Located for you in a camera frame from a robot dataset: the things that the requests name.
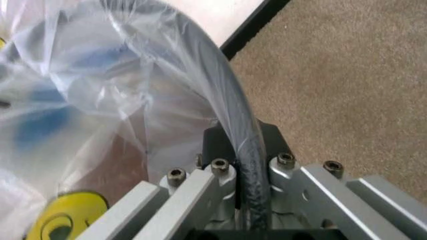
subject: bolt head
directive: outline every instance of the bolt head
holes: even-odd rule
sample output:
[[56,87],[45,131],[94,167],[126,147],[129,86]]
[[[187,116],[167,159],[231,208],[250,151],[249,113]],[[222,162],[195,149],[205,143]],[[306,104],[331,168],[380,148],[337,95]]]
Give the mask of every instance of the bolt head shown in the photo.
[[325,161],[323,168],[326,169],[330,174],[334,175],[337,179],[341,179],[344,174],[344,166],[337,161]]
[[200,154],[200,153],[198,153],[198,154],[196,154],[195,155],[195,167],[197,168],[197,169],[202,169],[202,166],[203,166],[203,157],[202,157],[202,155]]
[[212,169],[212,173],[215,176],[219,176],[228,173],[230,164],[229,161],[225,159],[217,158],[210,163],[210,167]]
[[167,183],[172,187],[179,187],[186,178],[186,171],[179,167],[172,168],[167,173]]
[[277,155],[277,162],[285,169],[293,169],[295,167],[296,160],[294,155],[286,152],[281,152]]

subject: white surface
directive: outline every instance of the white surface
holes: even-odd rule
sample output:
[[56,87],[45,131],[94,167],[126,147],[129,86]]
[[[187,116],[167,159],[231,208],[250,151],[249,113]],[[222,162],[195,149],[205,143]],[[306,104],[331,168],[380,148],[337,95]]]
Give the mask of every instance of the white surface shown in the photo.
[[264,0],[161,0],[193,19],[221,47]]

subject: yellow sticker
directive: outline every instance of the yellow sticker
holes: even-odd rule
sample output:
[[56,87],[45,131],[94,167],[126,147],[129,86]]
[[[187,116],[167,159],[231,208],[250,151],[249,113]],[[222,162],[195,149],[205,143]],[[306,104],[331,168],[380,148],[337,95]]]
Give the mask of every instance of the yellow sticker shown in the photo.
[[0,49],[2,49],[5,45],[6,45],[5,40],[0,37]]
[[38,217],[26,240],[72,240],[108,209],[95,192],[72,192],[53,200]]

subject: silver metal part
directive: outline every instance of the silver metal part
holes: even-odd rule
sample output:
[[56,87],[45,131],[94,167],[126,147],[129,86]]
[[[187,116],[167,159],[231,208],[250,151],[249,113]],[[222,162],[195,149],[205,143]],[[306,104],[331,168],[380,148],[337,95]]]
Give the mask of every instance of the silver metal part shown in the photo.
[[191,229],[203,229],[221,201],[217,178],[194,170],[134,240],[181,240]]
[[195,155],[195,167],[200,170],[203,167],[203,156],[200,153]]
[[216,212],[210,218],[213,221],[225,221],[232,219],[235,213],[236,193],[232,192],[225,196],[218,206]]
[[288,189],[292,212],[313,228],[333,223],[350,240],[408,239],[318,164],[295,171]]
[[271,228],[274,230],[278,229],[304,229],[305,227],[310,228],[310,226],[304,226],[297,218],[296,215],[292,213],[275,213],[271,214]]
[[427,239],[427,208],[388,181],[374,175],[347,187],[411,239]]
[[291,202],[287,191],[292,174],[300,168],[300,164],[295,162],[293,169],[287,169],[279,163],[275,157],[268,163],[270,190],[271,190],[271,209],[275,213],[291,213]]
[[[232,165],[229,165],[227,168],[228,170],[226,172],[215,175],[219,180],[219,187],[221,189],[220,193],[221,193],[222,201],[219,204],[217,211],[211,218],[211,220],[213,221],[225,221],[233,218],[235,214],[235,201],[236,201],[235,192],[236,192],[237,173],[236,173],[236,169]],[[213,173],[215,171],[215,165],[210,164],[204,170],[206,172]]]
[[186,171],[182,168],[172,168],[166,175],[167,183],[172,187],[179,187],[187,178]]
[[281,152],[277,155],[277,162],[285,169],[291,170],[295,167],[295,157],[290,153]]
[[[185,173],[185,178],[187,179],[190,176],[190,174],[188,172]],[[160,187],[163,187],[165,189],[167,189],[167,191],[169,192],[169,195],[171,196],[172,194],[175,193],[175,191],[178,189],[179,186],[172,186],[169,184],[168,181],[168,175],[164,175],[160,182],[158,183],[160,185]]]
[[344,174],[344,166],[337,161],[325,161],[323,168],[330,174],[334,175],[337,179],[341,179]]
[[230,164],[229,161],[225,159],[217,158],[210,163],[210,167],[212,173],[218,177],[221,175],[226,175],[228,173]]
[[166,189],[142,181],[77,239],[131,239],[167,199]]

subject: hex socket bolt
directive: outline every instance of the hex socket bolt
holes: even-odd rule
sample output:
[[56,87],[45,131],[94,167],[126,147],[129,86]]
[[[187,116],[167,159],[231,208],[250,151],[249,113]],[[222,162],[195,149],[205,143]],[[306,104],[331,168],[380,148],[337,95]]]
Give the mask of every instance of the hex socket bolt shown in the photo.
[[210,167],[212,168],[212,173],[215,176],[220,176],[229,171],[230,164],[229,161],[225,159],[217,158],[210,163]]
[[344,174],[344,166],[337,161],[325,161],[323,168],[326,169],[330,174],[334,175],[337,179],[341,179]]
[[167,173],[167,183],[172,187],[179,187],[187,178],[186,171],[182,168],[172,168]]
[[295,157],[294,155],[286,152],[281,152],[277,155],[277,162],[285,169],[295,168]]

